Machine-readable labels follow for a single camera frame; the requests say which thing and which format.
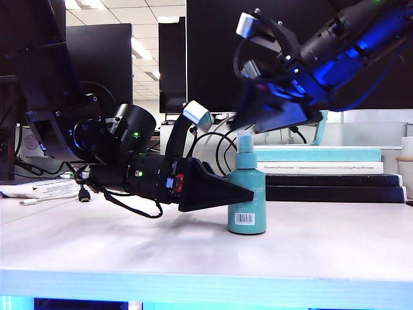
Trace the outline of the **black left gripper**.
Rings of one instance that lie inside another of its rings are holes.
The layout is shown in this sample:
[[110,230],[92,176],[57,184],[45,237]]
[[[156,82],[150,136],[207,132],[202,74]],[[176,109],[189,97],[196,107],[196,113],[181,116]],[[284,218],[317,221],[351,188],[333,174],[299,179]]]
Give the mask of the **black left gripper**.
[[250,202],[254,192],[229,182],[212,166],[197,158],[161,156],[157,174],[157,199],[176,203],[181,212]]

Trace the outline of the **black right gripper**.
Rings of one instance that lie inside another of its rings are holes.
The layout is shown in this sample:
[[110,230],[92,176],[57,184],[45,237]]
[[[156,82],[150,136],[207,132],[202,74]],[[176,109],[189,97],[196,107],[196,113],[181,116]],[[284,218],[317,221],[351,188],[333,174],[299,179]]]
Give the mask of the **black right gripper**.
[[327,100],[327,86],[317,77],[318,63],[287,61],[271,71],[264,63],[241,64],[243,89],[232,129],[251,125],[255,133],[317,123],[320,111],[302,107]]

